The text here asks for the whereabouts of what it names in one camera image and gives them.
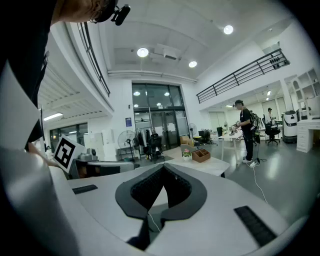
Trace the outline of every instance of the blue sign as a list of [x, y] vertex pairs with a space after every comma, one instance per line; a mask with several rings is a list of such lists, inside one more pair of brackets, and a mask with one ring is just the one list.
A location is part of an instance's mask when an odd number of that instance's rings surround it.
[[126, 126], [126, 127], [132, 126], [131, 117], [127, 117], [127, 118], [125, 119], [125, 126]]

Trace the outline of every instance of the potted plant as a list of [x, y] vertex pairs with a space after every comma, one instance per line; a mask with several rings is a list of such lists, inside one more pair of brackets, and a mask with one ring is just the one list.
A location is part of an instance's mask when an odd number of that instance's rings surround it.
[[192, 157], [191, 157], [191, 152], [190, 152], [190, 150], [189, 149], [185, 149], [184, 150], [184, 152], [182, 153], [182, 155], [183, 155], [183, 160], [184, 161], [189, 161], [190, 159], [192, 159]]

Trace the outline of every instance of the recessed light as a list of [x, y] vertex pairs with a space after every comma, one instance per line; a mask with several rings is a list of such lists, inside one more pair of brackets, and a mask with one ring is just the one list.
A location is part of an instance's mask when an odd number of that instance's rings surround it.
[[144, 58], [144, 57], [148, 56], [149, 51], [148, 51], [148, 49], [146, 49], [146, 48], [140, 48], [140, 49], [136, 52], [136, 54], [138, 54], [139, 57]]
[[191, 61], [191, 62], [189, 63], [189, 67], [190, 67], [190, 68], [194, 68], [197, 64], [198, 64], [198, 63], [197, 63], [196, 61]]
[[227, 35], [230, 35], [234, 31], [234, 28], [231, 25], [226, 25], [223, 29], [223, 32]]
[[52, 119], [52, 118], [60, 117], [60, 116], [62, 116], [62, 115], [63, 115], [63, 114], [61, 114], [61, 113], [56, 113], [56, 114], [53, 114], [53, 115], [50, 115], [50, 116], [44, 118], [43, 121], [47, 121], [47, 120], [50, 120], [50, 119]]

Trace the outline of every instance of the white sneaker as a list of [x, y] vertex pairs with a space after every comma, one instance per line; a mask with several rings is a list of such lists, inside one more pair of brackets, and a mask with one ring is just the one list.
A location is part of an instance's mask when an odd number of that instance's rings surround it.
[[250, 163], [250, 162], [252, 162], [252, 159], [251, 160], [247, 160], [247, 159], [242, 160], [242, 163]]

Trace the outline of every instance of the black shirt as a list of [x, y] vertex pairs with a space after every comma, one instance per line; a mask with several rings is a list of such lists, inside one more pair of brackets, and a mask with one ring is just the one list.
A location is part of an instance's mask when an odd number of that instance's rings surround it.
[[[56, 2], [19, 1], [13, 8], [15, 18], [8, 22], [6, 58], [17, 81], [37, 108], [41, 70]], [[42, 135], [38, 121], [28, 141], [36, 141]]]
[[249, 109], [244, 108], [243, 111], [240, 112], [240, 121], [245, 122], [247, 120], [250, 120], [250, 123], [247, 125], [243, 125], [241, 126], [241, 129], [243, 130], [243, 132], [249, 132], [251, 127], [252, 127], [252, 123], [251, 123], [251, 113], [249, 111]]

